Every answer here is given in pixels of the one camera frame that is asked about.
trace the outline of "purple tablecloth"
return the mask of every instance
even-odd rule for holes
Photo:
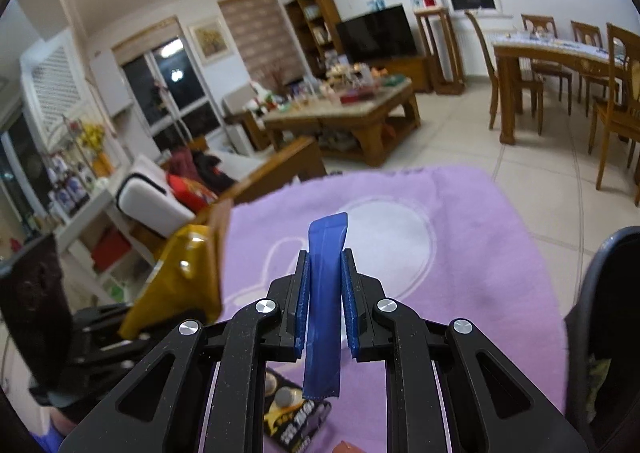
[[[380,279],[387,296],[422,318],[473,321],[564,408],[566,336],[545,263],[506,198],[474,168],[335,176],[234,208],[222,319],[292,273],[299,250],[308,249],[309,224],[341,211],[349,213],[346,247],[359,272]],[[309,451],[331,451],[346,440],[384,452],[384,364],[357,364],[343,348],[340,398]],[[302,383],[302,361],[272,367]],[[265,451],[276,451],[268,439]]]

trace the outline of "framed painting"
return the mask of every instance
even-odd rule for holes
[[[204,65],[231,54],[225,27],[220,16],[214,16],[189,27],[191,39]]]

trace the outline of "silver screw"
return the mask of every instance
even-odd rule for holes
[[[466,319],[456,319],[453,321],[453,330],[458,334],[470,334],[474,326]]]
[[[261,299],[255,304],[255,309],[261,314],[268,314],[276,309],[276,302],[270,299]]]
[[[392,299],[381,299],[378,301],[378,310],[383,312],[393,312],[398,308],[398,303]]]
[[[183,336],[191,336],[192,334],[195,334],[199,328],[200,325],[197,321],[185,321],[184,323],[180,324],[180,334],[182,334]]]

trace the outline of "black snack package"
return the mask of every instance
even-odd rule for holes
[[[264,433],[288,453],[302,453],[331,412],[328,401],[306,401],[302,387],[267,369]]]

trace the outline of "television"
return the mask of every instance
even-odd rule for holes
[[[338,23],[337,29],[351,64],[418,55],[402,5]]]

